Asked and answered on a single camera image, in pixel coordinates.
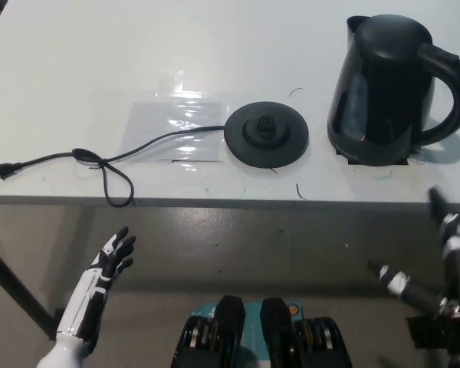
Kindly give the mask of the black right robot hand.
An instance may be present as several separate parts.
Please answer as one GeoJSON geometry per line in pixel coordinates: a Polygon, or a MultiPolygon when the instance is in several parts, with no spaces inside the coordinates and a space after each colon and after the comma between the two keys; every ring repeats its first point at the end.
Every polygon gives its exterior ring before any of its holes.
{"type": "Polygon", "coordinates": [[[417,311],[448,323],[447,350],[460,354],[460,214],[449,209],[444,196],[433,186],[429,208],[441,236],[444,287],[435,294],[402,271],[381,261],[368,261],[368,268],[394,296],[417,311]]]}

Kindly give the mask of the white and black left hand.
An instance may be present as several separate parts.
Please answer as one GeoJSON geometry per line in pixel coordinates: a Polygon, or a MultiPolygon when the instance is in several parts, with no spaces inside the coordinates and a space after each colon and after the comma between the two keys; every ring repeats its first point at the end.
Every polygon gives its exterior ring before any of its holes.
{"type": "Polygon", "coordinates": [[[133,263],[136,238],[127,227],[116,232],[83,272],[67,303],[57,332],[86,343],[96,340],[108,294],[115,279],[133,263]]]}

